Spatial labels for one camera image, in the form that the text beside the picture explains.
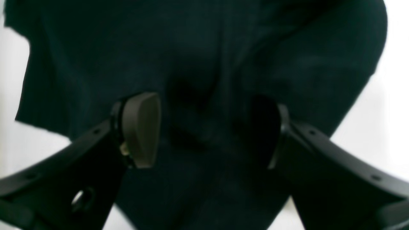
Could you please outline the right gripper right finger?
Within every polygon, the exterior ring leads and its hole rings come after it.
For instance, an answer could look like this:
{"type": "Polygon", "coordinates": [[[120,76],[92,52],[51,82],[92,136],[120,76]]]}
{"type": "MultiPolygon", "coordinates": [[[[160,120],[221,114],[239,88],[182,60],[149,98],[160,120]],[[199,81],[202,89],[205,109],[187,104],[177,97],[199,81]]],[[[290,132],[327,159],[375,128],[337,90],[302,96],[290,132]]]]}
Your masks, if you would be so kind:
{"type": "Polygon", "coordinates": [[[252,99],[262,165],[284,180],[306,230],[407,230],[408,182],[344,151],[285,105],[252,99]]]}

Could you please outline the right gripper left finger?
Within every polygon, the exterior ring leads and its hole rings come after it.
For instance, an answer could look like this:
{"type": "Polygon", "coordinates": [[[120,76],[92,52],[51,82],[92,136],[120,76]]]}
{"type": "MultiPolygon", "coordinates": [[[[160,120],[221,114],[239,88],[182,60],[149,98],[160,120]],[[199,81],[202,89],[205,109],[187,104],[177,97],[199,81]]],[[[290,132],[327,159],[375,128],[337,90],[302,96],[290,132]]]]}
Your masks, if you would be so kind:
{"type": "Polygon", "coordinates": [[[128,168],[151,168],[158,93],[114,104],[111,117],[58,153],[1,179],[1,221],[21,230],[101,230],[128,168]]]}

